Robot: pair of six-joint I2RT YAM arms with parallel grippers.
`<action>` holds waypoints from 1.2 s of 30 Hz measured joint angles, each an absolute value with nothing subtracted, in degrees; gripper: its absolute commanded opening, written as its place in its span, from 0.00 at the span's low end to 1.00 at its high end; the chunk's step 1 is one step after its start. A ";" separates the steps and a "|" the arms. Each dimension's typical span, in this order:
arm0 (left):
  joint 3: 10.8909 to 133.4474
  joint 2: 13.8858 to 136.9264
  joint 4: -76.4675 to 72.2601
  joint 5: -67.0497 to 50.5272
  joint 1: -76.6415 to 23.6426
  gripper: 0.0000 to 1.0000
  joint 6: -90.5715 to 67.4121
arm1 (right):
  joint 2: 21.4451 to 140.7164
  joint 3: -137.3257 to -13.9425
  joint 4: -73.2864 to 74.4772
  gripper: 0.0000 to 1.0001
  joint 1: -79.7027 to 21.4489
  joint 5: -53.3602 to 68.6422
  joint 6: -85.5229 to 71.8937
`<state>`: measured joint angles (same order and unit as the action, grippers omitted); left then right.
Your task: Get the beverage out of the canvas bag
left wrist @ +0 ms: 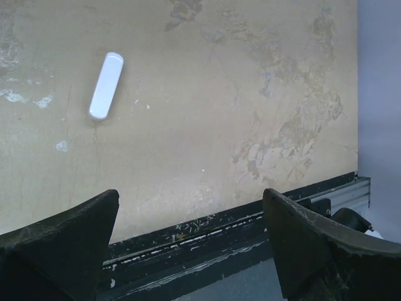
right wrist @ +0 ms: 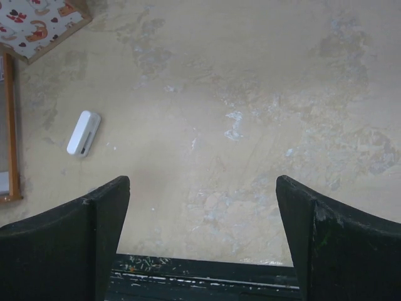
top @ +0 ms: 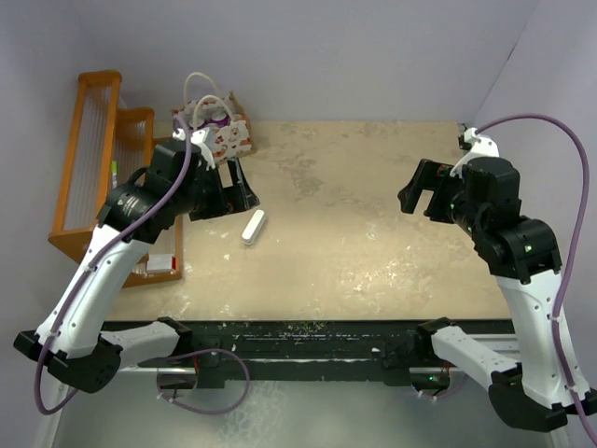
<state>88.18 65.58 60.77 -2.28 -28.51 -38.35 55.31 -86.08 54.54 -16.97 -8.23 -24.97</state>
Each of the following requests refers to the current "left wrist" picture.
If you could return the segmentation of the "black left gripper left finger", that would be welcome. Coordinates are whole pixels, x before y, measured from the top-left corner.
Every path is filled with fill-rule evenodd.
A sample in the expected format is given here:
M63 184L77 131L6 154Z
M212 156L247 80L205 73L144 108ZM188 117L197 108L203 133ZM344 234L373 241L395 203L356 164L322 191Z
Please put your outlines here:
M109 189L1 235L1 300L94 300L119 208Z

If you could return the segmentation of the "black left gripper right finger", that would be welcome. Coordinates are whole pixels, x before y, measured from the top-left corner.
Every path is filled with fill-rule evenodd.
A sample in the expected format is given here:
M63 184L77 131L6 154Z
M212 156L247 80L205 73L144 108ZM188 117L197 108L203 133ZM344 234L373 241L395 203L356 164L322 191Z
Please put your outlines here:
M263 213L283 298L400 300L400 244L346 227L274 189Z

